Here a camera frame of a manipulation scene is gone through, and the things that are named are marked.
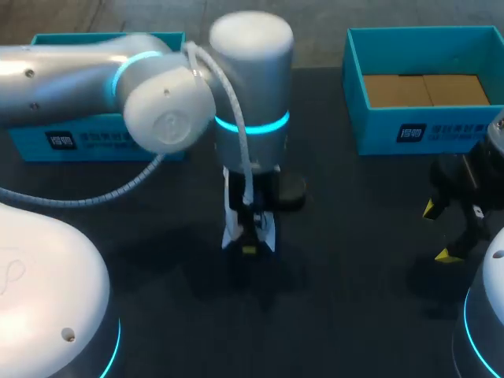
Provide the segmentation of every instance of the robotic arm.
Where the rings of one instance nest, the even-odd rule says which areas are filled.
[[[452,202],[460,203],[466,228],[435,258],[444,263],[464,261],[480,240],[490,240],[488,215],[504,209],[504,111],[488,125],[485,140],[468,154],[440,155],[431,166],[434,194],[424,217],[437,219]]]
[[[8,127],[122,113],[142,148],[170,154],[193,144],[215,116],[206,81],[152,35],[2,47],[0,57],[0,119]]]
[[[245,234],[245,250],[261,240],[275,250],[272,213],[281,207],[293,46],[281,18],[241,12],[212,26],[209,53],[193,43],[173,52],[147,34],[79,46],[0,47],[4,126],[122,113],[132,138],[158,154],[135,179],[100,197],[56,201],[3,188],[0,194],[63,207],[109,201],[142,182],[163,154],[193,145],[215,117],[225,178],[223,247]]]

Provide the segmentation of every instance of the teal box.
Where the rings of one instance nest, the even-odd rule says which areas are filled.
[[[32,45],[68,45],[106,41],[127,33],[39,34]],[[180,50],[184,33],[151,33],[173,51]],[[120,114],[102,114],[47,124],[12,128],[9,134],[25,161],[150,161],[154,155],[143,150],[128,133]],[[180,161],[184,152],[167,155]]]
[[[490,106],[372,108],[364,75],[477,75]],[[495,27],[349,29],[343,90],[358,153],[466,153],[504,107],[504,42]]]

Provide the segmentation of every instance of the glowing blue light ring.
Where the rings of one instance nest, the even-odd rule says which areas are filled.
[[[276,120],[275,122],[272,122],[271,124],[261,124],[258,126],[246,126],[245,131],[248,135],[258,135],[258,134],[268,134],[269,132],[275,132],[279,128],[282,128],[285,126],[285,124],[289,121],[289,117],[291,115],[289,112],[286,112],[285,115],[280,118],[279,120]],[[215,117],[215,121],[222,127],[225,128],[226,130],[230,132],[238,132],[238,126],[234,124],[229,124],[225,120],[220,119],[219,117]]]
[[[117,351],[119,350],[119,342],[120,342],[120,321],[119,321],[119,332],[117,333],[117,342],[116,342],[116,349],[114,349],[112,357],[110,358],[109,364],[101,374],[100,378],[105,378],[107,373],[109,372],[110,368],[112,368],[113,361],[116,359],[117,356]]]
[[[146,57],[161,57],[162,55],[163,53],[160,53],[159,51],[144,51],[143,53],[133,55],[125,63],[120,65],[112,79],[112,96],[116,96],[117,83],[119,83],[120,76],[130,65],[136,63],[137,61],[141,61]]]
[[[488,371],[491,372],[495,378],[501,378],[501,376],[499,374],[497,374],[494,371],[494,369],[492,369],[490,367],[490,365],[484,360],[483,356],[478,351],[478,348],[476,348],[476,345],[473,342],[473,338],[471,337],[471,333],[469,332],[469,326],[467,325],[467,315],[466,315],[466,313],[467,313],[467,311],[466,311],[466,308],[467,308],[467,298],[469,297],[469,292],[470,292],[470,289],[467,292],[467,295],[465,296],[465,302],[464,302],[464,325],[465,325],[465,331],[467,332],[467,337],[469,338],[469,342],[471,343],[472,348],[476,352],[476,356],[478,356],[478,358],[481,360],[481,362],[483,362],[483,365],[485,365],[485,367],[488,369]]]

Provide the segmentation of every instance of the white coiled cable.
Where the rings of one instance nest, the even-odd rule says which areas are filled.
[[[142,183],[150,174],[159,166],[165,157],[164,154],[159,154],[156,158],[133,180],[129,181],[122,187],[111,191],[105,195],[99,195],[97,197],[91,197],[79,200],[58,200],[58,199],[48,199],[35,197],[33,195],[23,195],[15,191],[10,191],[3,187],[0,187],[0,195],[11,199],[13,201],[28,202],[34,205],[46,206],[46,207],[65,207],[65,208],[76,208],[76,207],[87,207],[98,205],[103,202],[112,201],[125,195],[129,191],[132,191],[140,183]]]
[[[222,87],[228,95],[233,115],[235,116],[236,126],[238,127],[239,150],[242,158],[243,175],[245,176],[243,203],[245,205],[250,205],[254,201],[254,177],[252,175],[252,165],[250,163],[249,146],[246,140],[245,120],[243,119],[242,108],[239,105],[235,90],[221,67],[219,67],[210,54],[208,54],[200,46],[197,46],[194,42],[188,42],[183,46],[183,50],[187,52],[191,69],[194,72],[198,72],[198,62],[196,57],[199,57],[208,66],[210,71],[219,79],[222,83]]]
[[[222,82],[224,90],[229,97],[233,114],[235,116],[236,125],[239,131],[239,146],[242,157],[243,172],[245,175],[245,191],[243,193],[243,203],[249,205],[254,200],[254,182],[252,176],[252,167],[250,165],[248,144],[246,141],[245,121],[243,119],[242,110],[239,106],[236,93],[222,69],[206,51],[204,51],[201,47],[196,46],[193,42],[186,43],[183,48],[185,51],[187,51],[187,57],[189,59],[189,64],[191,65],[191,69],[193,69],[195,72],[198,71],[198,62],[196,60],[196,57],[199,57],[208,65],[212,73],[216,75],[219,81]],[[154,160],[133,180],[129,181],[128,183],[114,191],[96,197],[79,200],[57,200],[35,197],[33,195],[24,195],[15,191],[10,191],[3,187],[0,187],[0,195],[13,201],[27,202],[34,205],[47,207],[76,208],[94,206],[103,202],[113,201],[114,199],[125,195],[129,191],[132,191],[152,174],[152,172],[161,164],[164,157],[164,154],[157,155]]]

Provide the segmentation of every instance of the concrete floor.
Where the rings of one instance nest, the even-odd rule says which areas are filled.
[[[171,32],[206,41],[219,16],[260,9],[284,17],[296,38],[296,66],[340,65],[347,28],[494,24],[503,0],[0,0],[0,44],[36,33]]]

